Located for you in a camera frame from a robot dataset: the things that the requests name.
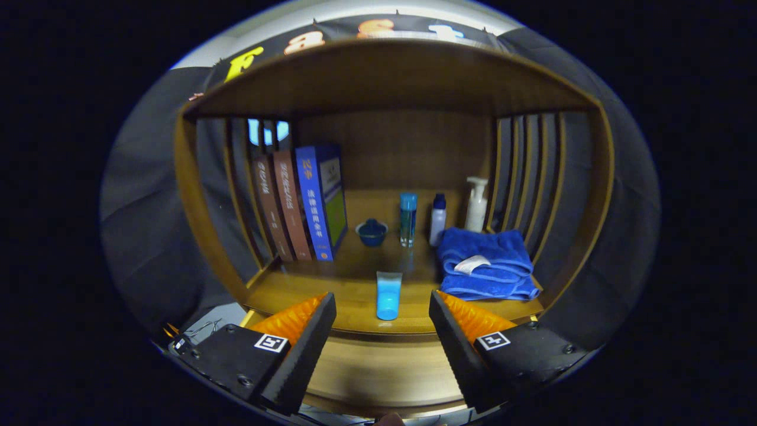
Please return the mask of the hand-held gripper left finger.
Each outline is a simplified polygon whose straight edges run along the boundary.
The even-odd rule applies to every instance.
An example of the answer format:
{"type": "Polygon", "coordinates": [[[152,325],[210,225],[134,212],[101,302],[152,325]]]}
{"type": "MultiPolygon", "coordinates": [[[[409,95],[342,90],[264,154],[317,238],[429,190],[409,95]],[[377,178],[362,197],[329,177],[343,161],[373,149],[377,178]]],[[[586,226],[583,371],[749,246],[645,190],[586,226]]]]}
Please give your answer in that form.
{"type": "Polygon", "coordinates": [[[254,324],[228,324],[194,344],[177,337],[177,358],[222,393],[289,416],[300,410],[337,307],[322,293],[254,324]]]}

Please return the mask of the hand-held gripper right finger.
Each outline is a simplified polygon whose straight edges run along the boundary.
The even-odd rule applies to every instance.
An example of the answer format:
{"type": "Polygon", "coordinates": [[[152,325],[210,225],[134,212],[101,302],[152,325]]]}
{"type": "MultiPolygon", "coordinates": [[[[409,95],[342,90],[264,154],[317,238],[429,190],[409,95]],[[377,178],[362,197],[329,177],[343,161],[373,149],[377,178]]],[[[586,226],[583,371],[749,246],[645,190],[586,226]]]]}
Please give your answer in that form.
{"type": "Polygon", "coordinates": [[[463,399],[476,412],[532,398],[589,356],[540,321],[515,324],[437,289],[428,315],[463,399]]]}

